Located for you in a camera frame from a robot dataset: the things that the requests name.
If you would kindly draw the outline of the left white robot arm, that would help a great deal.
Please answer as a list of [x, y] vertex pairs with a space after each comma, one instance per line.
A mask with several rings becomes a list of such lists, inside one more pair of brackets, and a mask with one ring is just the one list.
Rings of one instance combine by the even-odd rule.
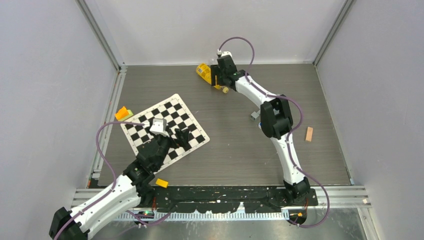
[[49, 236], [53, 240], [91, 240], [123, 212], [138, 205], [148, 207], [155, 190], [150, 185], [170, 149], [186, 147], [189, 130], [175, 129], [176, 137], [155, 135], [138, 148], [135, 160], [108, 187], [86, 202], [67, 210], [58, 209]]

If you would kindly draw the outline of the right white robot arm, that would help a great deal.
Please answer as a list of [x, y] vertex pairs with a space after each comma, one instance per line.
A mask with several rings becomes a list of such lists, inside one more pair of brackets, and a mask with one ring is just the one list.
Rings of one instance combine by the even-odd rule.
[[228, 87], [259, 108], [259, 128], [273, 143], [282, 166], [285, 200], [299, 205], [311, 187], [294, 147], [292, 133], [296, 126], [290, 109], [291, 99], [260, 86], [246, 71], [237, 69], [230, 54], [219, 54], [210, 68], [211, 85]]

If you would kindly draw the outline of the yellow juice bottle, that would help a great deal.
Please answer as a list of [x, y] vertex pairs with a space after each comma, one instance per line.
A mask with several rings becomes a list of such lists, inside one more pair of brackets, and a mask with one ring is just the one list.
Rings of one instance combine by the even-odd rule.
[[[201, 63], [196, 67], [196, 73], [209, 85], [212, 85], [211, 79], [211, 68], [206, 63]], [[221, 90], [224, 94], [229, 92], [229, 88], [227, 86], [214, 85], [213, 86], [217, 90]]]

